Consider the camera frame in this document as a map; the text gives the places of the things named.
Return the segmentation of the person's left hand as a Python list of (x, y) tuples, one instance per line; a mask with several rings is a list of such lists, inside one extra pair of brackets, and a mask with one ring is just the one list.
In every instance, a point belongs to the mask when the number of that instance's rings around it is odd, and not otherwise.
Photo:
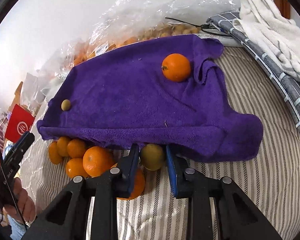
[[(14, 179), (13, 193), (18, 200), (17, 206), (23, 217), (23, 220), (25, 222), (32, 223), (36, 217), (36, 207), (27, 191), (22, 187), (21, 180), (18, 177)], [(23, 222), (15, 207), (11, 205), (5, 205), (3, 210), (16, 221), (20, 223)]]

